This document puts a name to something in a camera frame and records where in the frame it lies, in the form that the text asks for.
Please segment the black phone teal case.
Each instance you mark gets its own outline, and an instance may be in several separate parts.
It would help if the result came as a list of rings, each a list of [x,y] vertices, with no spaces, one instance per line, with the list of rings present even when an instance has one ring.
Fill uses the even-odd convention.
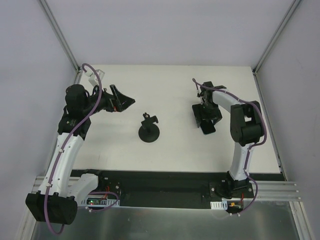
[[[204,135],[209,135],[216,132],[215,125],[211,120],[202,120],[200,123],[200,128]]]

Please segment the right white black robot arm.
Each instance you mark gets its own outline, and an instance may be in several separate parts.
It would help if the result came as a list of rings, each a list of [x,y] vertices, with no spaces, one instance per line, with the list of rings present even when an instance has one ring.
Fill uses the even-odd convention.
[[[237,197],[251,181],[249,166],[254,148],[267,140],[267,128],[260,103],[245,101],[229,92],[223,85],[202,84],[195,79],[199,104],[192,105],[196,125],[204,135],[216,131],[215,125],[223,118],[221,108],[230,114],[229,130],[234,141],[232,164],[226,179],[215,188],[215,193],[226,199]]]

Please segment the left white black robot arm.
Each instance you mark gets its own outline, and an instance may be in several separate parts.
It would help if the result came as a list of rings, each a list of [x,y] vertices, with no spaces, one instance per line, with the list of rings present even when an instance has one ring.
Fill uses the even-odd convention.
[[[108,93],[96,85],[89,93],[81,84],[66,89],[66,105],[58,124],[50,166],[37,192],[29,193],[25,200],[36,221],[70,225],[90,192],[99,195],[105,191],[105,181],[96,174],[85,173],[72,186],[69,186],[69,179],[90,128],[90,116],[100,111],[120,113],[135,103],[115,85],[110,85],[110,89]]]

